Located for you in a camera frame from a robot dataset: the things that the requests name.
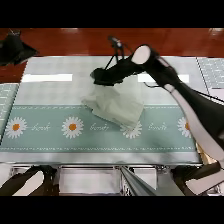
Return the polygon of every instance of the towel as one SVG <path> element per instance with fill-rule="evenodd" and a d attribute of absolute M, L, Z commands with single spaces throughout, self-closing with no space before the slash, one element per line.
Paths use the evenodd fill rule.
<path fill-rule="evenodd" d="M 94 91 L 82 103 L 98 117 L 134 129 L 143 111 L 140 83 L 129 79 L 115 86 L 95 85 Z"/>

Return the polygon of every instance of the wooden surface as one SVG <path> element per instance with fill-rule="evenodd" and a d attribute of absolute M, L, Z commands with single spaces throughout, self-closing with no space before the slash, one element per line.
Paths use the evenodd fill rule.
<path fill-rule="evenodd" d="M 107 40 L 113 35 L 133 50 L 150 44 L 162 56 L 224 57 L 223 28 L 11 28 L 39 56 L 112 55 Z M 0 40 L 8 28 L 0 28 Z M 20 82 L 25 63 L 0 67 L 0 83 Z"/>

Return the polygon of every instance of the daisy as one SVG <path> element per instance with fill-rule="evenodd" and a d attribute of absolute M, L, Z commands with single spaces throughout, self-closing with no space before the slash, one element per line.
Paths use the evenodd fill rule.
<path fill-rule="evenodd" d="M 68 119 L 66 119 L 65 122 L 63 122 L 63 135 L 65 135 L 66 138 L 75 138 L 76 136 L 82 134 L 81 130 L 83 130 L 83 126 L 83 121 L 80 120 L 78 117 L 69 117 Z"/>
<path fill-rule="evenodd" d="M 179 119 L 177 127 L 179 127 L 178 130 L 182 132 L 182 135 L 184 135 L 186 138 L 191 138 L 189 124 L 184 117 Z"/>
<path fill-rule="evenodd" d="M 140 131 L 142 130 L 142 125 L 140 121 L 138 121 L 138 124 L 136 125 L 134 129 L 131 127 L 123 126 L 123 125 L 121 125 L 120 127 L 121 127 L 120 131 L 123 131 L 123 135 L 125 135 L 126 138 L 130 138 L 130 139 L 139 136 L 141 134 Z"/>
<path fill-rule="evenodd" d="M 11 119 L 10 122 L 8 122 L 5 131 L 8 138 L 17 138 L 23 134 L 23 131 L 26 129 L 27 125 L 25 119 L 21 117 L 15 117 L 14 119 Z"/>

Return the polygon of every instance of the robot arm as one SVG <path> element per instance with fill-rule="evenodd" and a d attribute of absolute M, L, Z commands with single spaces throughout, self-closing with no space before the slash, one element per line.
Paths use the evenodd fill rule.
<path fill-rule="evenodd" d="M 217 160 L 188 176 L 185 183 L 198 195 L 224 181 L 224 106 L 201 96 L 182 83 L 175 69 L 148 45 L 139 46 L 128 58 L 109 69 L 97 68 L 91 74 L 94 83 L 113 86 L 125 77 L 146 71 L 178 102 L 192 135 L 205 153 Z"/>

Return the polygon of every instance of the metal bar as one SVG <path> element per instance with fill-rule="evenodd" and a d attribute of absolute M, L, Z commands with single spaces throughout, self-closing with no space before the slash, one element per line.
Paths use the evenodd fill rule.
<path fill-rule="evenodd" d="M 133 196 L 160 196 L 154 188 L 149 186 L 126 167 L 121 167 L 121 173 Z"/>

